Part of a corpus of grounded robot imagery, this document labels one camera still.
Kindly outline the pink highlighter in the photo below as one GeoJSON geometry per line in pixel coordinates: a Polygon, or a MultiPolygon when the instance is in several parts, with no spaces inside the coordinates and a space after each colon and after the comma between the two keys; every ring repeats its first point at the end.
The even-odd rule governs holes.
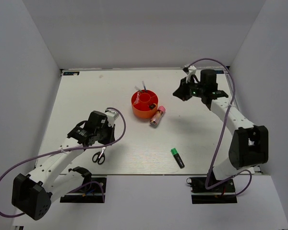
{"type": "Polygon", "coordinates": [[[137,95],[136,95],[136,99],[135,99],[134,104],[139,103],[139,101],[140,101],[140,95],[141,95],[141,93],[140,93],[140,92],[137,92],[137,95]]]}

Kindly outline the green highlighter marker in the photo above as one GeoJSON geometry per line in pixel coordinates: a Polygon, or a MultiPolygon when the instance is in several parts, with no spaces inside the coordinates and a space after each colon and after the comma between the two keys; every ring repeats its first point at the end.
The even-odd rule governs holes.
{"type": "Polygon", "coordinates": [[[178,151],[176,150],[176,148],[172,148],[170,151],[171,151],[172,156],[173,156],[174,159],[176,160],[178,166],[179,166],[181,169],[183,169],[183,168],[185,167],[185,165],[184,165],[184,163],[183,163],[183,161],[182,161],[182,159],[181,159],[178,151]]]}

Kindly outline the yellow highlighter marker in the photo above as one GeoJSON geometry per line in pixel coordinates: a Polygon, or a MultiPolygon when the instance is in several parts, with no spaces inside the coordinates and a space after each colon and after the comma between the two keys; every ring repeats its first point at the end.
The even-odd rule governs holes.
{"type": "Polygon", "coordinates": [[[149,105],[149,109],[150,110],[153,110],[155,107],[156,107],[156,103],[153,103],[153,104],[149,105]]]}

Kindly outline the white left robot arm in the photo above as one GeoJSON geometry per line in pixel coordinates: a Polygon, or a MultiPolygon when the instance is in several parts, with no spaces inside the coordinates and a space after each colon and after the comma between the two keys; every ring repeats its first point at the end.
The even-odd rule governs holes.
{"type": "Polygon", "coordinates": [[[50,155],[27,175],[19,174],[13,181],[12,204],[33,220],[48,212],[51,204],[72,190],[91,188],[91,172],[72,161],[96,142],[114,142],[115,120],[119,113],[107,109],[91,112],[86,121],[78,123],[68,134],[58,154],[50,155]]]}

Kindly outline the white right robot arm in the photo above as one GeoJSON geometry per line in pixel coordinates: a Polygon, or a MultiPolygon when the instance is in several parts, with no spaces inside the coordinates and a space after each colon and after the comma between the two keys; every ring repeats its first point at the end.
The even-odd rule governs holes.
{"type": "Polygon", "coordinates": [[[255,125],[233,106],[232,98],[218,89],[215,70],[201,70],[200,78],[196,77],[195,69],[183,70],[187,76],[180,80],[173,96],[183,101],[192,97],[200,98],[223,122],[221,132],[228,129],[232,135],[228,157],[218,165],[211,163],[205,181],[207,190],[218,191],[234,176],[256,165],[267,163],[268,129],[255,125]]]}

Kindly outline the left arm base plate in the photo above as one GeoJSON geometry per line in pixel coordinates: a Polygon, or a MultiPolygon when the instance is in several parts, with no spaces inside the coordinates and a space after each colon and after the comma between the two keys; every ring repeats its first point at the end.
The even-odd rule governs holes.
{"type": "Polygon", "coordinates": [[[91,180],[98,182],[102,186],[102,189],[100,189],[99,185],[97,185],[96,183],[92,183],[90,185],[86,185],[81,189],[78,189],[73,193],[69,193],[61,197],[60,203],[70,203],[70,204],[104,203],[106,198],[107,177],[106,176],[92,177],[91,180]]]}

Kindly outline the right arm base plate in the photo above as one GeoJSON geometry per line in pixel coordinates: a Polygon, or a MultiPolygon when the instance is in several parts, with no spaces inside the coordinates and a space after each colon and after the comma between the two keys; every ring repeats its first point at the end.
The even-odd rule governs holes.
{"type": "Polygon", "coordinates": [[[236,188],[232,179],[210,190],[205,188],[206,177],[189,177],[186,184],[191,187],[192,204],[236,204],[236,188]]]}

